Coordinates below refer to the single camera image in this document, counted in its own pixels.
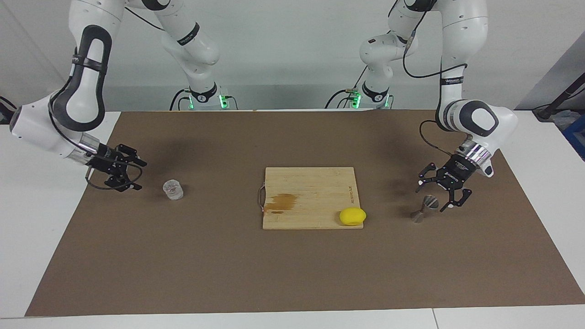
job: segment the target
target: cutting board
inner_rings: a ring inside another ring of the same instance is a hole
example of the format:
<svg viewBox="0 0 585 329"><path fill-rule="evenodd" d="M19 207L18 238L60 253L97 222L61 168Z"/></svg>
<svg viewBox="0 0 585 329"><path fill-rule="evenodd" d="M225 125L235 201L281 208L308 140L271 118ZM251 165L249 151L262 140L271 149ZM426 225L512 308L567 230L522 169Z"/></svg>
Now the cutting board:
<svg viewBox="0 0 585 329"><path fill-rule="evenodd" d="M339 213L360 207L352 167L266 168L264 229L361 229Z"/></svg>

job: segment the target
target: lemon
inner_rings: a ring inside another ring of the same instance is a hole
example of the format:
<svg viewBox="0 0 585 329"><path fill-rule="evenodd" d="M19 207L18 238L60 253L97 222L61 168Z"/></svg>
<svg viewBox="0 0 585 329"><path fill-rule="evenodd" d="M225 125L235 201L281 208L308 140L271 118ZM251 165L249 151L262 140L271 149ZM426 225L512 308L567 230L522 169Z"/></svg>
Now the lemon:
<svg viewBox="0 0 585 329"><path fill-rule="evenodd" d="M358 226L366 220L366 212L361 208L347 208L339 214L339 219L344 225Z"/></svg>

